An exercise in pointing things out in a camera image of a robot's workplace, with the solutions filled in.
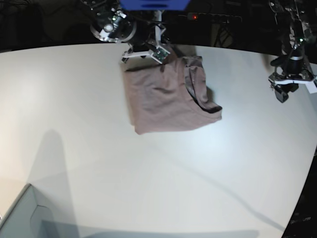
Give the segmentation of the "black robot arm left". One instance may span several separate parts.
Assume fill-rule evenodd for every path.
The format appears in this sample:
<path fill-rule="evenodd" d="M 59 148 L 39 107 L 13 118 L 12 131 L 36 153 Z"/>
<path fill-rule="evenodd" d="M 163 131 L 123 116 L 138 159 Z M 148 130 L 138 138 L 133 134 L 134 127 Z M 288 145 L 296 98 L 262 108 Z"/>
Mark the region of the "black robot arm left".
<path fill-rule="evenodd" d="M 314 74 L 305 46 L 316 41 L 310 28 L 302 0 L 270 0 L 281 40 L 281 55 L 270 62 L 274 72 L 268 77 L 277 100 L 284 103 L 300 84 L 310 93 L 317 92 Z"/>

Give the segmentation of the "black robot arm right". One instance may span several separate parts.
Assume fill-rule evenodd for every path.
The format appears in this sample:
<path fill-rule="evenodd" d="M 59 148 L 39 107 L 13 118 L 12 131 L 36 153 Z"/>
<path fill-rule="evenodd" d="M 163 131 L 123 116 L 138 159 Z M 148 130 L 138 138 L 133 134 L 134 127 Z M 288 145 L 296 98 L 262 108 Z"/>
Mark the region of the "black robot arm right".
<path fill-rule="evenodd" d="M 162 11 L 125 10 L 118 0 L 82 0 L 91 11 L 91 32 L 95 38 L 106 43 L 126 43 L 127 54 L 155 52 L 164 39 L 166 31 Z"/>

